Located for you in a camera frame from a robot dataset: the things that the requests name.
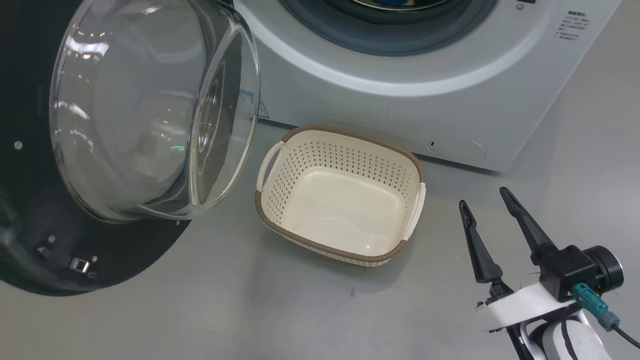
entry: grey rubber seal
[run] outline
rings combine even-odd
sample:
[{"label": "grey rubber seal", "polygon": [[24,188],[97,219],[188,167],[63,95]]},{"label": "grey rubber seal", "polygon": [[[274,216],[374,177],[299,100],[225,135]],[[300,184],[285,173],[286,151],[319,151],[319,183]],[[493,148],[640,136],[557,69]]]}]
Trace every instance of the grey rubber seal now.
[{"label": "grey rubber seal", "polygon": [[320,37],[376,56],[424,54],[452,44],[480,25],[496,2],[450,0],[421,12],[402,14],[372,10],[347,0],[280,0]]}]

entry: white handle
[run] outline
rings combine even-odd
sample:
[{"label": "white handle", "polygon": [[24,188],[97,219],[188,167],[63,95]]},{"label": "white handle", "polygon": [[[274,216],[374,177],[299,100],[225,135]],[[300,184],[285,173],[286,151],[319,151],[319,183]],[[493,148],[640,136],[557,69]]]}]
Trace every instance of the white handle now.
[{"label": "white handle", "polygon": [[415,204],[413,205],[413,211],[411,212],[411,216],[409,217],[409,225],[404,232],[403,240],[407,241],[413,234],[413,230],[415,230],[415,226],[418,224],[418,220],[420,220],[420,214],[422,213],[422,208],[424,207],[424,197],[427,195],[427,186],[424,183],[420,183],[420,191],[418,192],[418,196],[415,199]]},{"label": "white handle", "polygon": [[[267,152],[267,154],[264,156],[264,160],[262,160],[262,165],[260,165],[260,171],[258,172],[258,183],[255,185],[255,188],[258,189],[259,192],[262,192],[262,187],[264,186],[264,180],[268,176],[268,174],[265,174],[267,172],[267,166],[269,166],[269,163],[271,162],[273,155],[278,150],[280,150],[283,145],[284,143],[282,141],[275,144],[271,148],[271,150],[269,150],[269,152]],[[274,163],[271,168],[273,169],[275,167],[276,167],[276,163]]]}]

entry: floor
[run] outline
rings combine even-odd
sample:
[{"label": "floor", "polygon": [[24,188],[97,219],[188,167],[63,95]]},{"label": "floor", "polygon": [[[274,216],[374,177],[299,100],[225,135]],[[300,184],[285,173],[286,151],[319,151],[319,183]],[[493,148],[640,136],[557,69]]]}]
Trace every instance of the floor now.
[{"label": "floor", "polygon": [[[537,268],[500,186],[559,247],[616,253],[627,278],[604,299],[640,337],[638,19],[640,5],[624,1],[507,174],[425,161],[420,222],[381,268],[343,265],[264,227],[257,169],[287,130],[261,125],[230,196],[141,275],[70,298],[0,283],[3,358],[514,359],[506,334],[474,323],[488,286],[474,282],[458,213],[465,199],[512,288],[532,283]],[[613,359],[640,354],[599,333]]]}]

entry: robotic arm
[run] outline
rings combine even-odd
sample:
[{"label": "robotic arm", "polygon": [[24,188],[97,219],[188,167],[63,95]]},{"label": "robotic arm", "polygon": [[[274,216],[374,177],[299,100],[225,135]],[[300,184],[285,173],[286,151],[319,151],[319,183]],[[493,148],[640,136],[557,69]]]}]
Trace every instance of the robotic arm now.
[{"label": "robotic arm", "polygon": [[[520,360],[610,360],[583,308],[607,331],[624,334],[618,317],[600,299],[605,292],[622,286],[620,262],[602,246],[580,250],[569,245],[559,250],[509,189],[500,188],[500,194],[520,224],[531,261],[540,267],[540,282],[514,292],[502,281],[502,269],[480,239],[467,203],[460,201],[476,282],[491,283],[490,298],[476,307],[479,323],[489,332],[505,329]],[[527,332],[527,325],[538,320],[544,320],[543,324]]]}]

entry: washing machine opening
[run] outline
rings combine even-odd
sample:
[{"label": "washing machine opening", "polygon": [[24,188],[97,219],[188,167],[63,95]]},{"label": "washing machine opening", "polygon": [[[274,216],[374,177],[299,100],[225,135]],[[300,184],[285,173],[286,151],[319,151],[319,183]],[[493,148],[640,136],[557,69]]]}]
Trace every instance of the washing machine opening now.
[{"label": "washing machine opening", "polygon": [[376,56],[424,54],[452,44],[497,0],[280,0],[302,24],[346,49]]}]

